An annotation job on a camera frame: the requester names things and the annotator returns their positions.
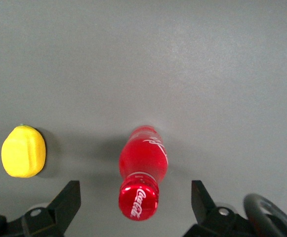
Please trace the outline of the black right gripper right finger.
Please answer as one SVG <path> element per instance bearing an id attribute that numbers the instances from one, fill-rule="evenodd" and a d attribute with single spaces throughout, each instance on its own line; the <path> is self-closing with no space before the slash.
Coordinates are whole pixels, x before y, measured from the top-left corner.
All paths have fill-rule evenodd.
<path id="1" fill-rule="evenodd" d="M 191 183 L 191 206 L 197 223 L 185 237 L 255 237 L 252 224 L 232 209 L 215 204 L 200 180 Z"/>

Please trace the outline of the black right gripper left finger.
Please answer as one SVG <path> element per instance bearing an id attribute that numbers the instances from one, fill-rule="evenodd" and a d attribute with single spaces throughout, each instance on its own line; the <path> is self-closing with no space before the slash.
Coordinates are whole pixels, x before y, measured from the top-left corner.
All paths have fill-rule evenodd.
<path id="1" fill-rule="evenodd" d="M 70 181 L 47 207 L 36 207 L 7 222 L 0 215 L 0 237 L 63 237 L 81 206 L 79 181 Z"/>

